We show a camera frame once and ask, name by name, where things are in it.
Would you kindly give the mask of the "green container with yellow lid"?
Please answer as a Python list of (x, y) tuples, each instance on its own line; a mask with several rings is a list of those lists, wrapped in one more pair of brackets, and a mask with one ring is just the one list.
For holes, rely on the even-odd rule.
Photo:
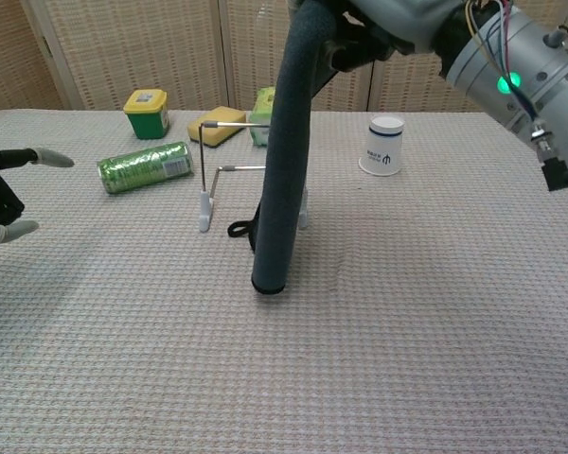
[(168, 94), (161, 89), (132, 92), (123, 107), (136, 137), (140, 140), (163, 138), (169, 130)]

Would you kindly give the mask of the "woven folding screen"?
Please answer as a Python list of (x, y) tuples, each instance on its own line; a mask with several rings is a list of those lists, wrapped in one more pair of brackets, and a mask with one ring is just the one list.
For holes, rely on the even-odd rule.
[(0, 0), (0, 110), (252, 108), (273, 85), (287, 0)]

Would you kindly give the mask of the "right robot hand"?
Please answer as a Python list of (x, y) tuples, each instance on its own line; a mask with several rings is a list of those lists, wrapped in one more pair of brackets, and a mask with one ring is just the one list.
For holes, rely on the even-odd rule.
[(360, 21), (342, 19), (328, 51), (329, 65), (349, 72), (373, 61), (402, 55), (436, 54), (450, 63), (467, 43), (461, 24), (462, 0), (339, 0), (335, 10)]

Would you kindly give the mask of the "green drink can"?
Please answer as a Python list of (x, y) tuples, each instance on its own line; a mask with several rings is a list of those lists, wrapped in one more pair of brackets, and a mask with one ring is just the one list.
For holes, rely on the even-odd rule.
[(97, 168), (108, 194), (119, 194), (194, 173), (193, 159), (185, 142), (105, 158), (97, 162)]

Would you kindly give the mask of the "white paper cup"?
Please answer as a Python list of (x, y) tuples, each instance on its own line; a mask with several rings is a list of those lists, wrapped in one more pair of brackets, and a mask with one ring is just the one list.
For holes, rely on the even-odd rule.
[(402, 137), (405, 122), (392, 114), (374, 116), (368, 125), (359, 168), (367, 174), (389, 177), (401, 169)]

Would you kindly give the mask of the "grey woven tablecloth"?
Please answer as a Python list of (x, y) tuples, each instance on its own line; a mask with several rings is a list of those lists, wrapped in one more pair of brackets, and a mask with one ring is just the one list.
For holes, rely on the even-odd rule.
[(261, 295), (228, 226), (260, 170), (109, 196), (142, 149), (120, 112), (0, 111), (37, 232), (0, 246), (0, 454), (568, 453), (568, 189), (479, 113), (405, 115), (403, 168), (358, 160), (367, 113), (315, 113), (309, 226)]

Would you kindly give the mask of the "green tissue pack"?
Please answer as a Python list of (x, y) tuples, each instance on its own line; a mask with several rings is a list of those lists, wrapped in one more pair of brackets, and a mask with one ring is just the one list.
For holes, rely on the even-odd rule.
[(269, 139), (269, 125), (271, 124), (275, 99), (275, 87), (264, 87), (257, 91), (255, 105), (250, 112), (249, 122), (259, 124), (251, 127), (250, 134), (257, 147), (266, 147)]

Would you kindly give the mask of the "yellow towel with black trim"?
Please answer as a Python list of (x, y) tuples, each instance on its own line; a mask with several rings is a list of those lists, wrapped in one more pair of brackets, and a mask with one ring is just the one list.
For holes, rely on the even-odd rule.
[(339, 0), (304, 0), (293, 13), (275, 86), (263, 189), (255, 216), (228, 227), (247, 235), (255, 258), (256, 291), (281, 292), (293, 256), (309, 158), (311, 102), (332, 77), (320, 74), (322, 45), (337, 32)]

